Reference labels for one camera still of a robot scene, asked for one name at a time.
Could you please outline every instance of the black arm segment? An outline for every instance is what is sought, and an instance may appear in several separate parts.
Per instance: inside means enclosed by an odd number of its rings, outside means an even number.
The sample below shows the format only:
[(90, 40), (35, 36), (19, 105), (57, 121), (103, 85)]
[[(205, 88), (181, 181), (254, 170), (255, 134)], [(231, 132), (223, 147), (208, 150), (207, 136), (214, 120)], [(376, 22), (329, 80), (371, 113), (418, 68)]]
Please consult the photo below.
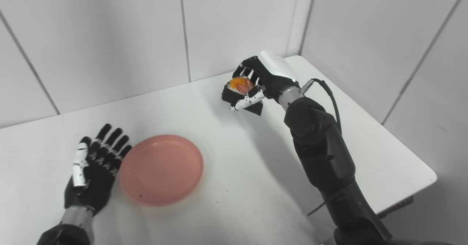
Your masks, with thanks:
[(338, 227), (336, 243), (377, 245), (391, 239), (356, 182), (356, 167), (334, 117), (302, 97), (288, 107), (284, 122), (310, 183), (321, 192)]

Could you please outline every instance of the pink plate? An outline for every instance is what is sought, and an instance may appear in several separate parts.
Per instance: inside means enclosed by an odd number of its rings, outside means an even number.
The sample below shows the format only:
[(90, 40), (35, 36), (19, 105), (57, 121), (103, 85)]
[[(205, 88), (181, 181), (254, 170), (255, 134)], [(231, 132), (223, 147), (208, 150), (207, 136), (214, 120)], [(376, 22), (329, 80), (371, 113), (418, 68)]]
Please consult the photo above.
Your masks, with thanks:
[(120, 185), (136, 202), (165, 206), (189, 195), (203, 174), (194, 143), (177, 135), (150, 137), (130, 150), (120, 168)]

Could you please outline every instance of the white wall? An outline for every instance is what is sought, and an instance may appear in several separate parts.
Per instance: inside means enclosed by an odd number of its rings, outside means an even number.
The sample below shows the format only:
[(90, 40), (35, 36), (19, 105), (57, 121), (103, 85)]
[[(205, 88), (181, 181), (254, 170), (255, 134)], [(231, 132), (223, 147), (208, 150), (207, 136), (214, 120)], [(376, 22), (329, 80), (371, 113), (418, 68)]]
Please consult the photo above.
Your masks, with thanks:
[(455, 0), (314, 0), (302, 55), (382, 122)]
[(54, 114), (54, 108), (0, 20), (0, 128)]
[(468, 0), (449, 16), (456, 1), (314, 0), (302, 55), (379, 121), (404, 91), (385, 127), (438, 182), (384, 222), (398, 238), (461, 245), (468, 244)]
[(385, 127), (438, 175), (388, 216), (402, 237), (468, 244), (468, 0), (462, 0)]
[(0, 0), (0, 10), (64, 113), (225, 73), (262, 49), (298, 54), (310, 1)]

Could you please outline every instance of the robotic hand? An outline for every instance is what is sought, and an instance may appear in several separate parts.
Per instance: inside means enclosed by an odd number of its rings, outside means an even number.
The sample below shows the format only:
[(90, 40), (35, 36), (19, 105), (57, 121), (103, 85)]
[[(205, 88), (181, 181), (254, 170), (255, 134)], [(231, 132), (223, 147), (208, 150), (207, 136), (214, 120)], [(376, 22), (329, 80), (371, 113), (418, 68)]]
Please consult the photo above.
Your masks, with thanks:
[(65, 213), (55, 227), (42, 233), (37, 245), (90, 245), (91, 220), (110, 198), (110, 190), (123, 158), (132, 148), (122, 129), (106, 124), (97, 137), (83, 137), (75, 152), (73, 174), (65, 188)]

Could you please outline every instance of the white fingertip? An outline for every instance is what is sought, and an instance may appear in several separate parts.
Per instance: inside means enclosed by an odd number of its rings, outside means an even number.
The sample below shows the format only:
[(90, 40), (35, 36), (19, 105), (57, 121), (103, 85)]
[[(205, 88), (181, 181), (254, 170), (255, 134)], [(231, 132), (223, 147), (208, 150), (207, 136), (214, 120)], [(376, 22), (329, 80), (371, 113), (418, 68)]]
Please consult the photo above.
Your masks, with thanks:
[(78, 148), (75, 152), (75, 161), (73, 162), (73, 186), (85, 186), (86, 179), (83, 173), (83, 168), (88, 166), (86, 161), (87, 156), (87, 144), (84, 142), (78, 144)]

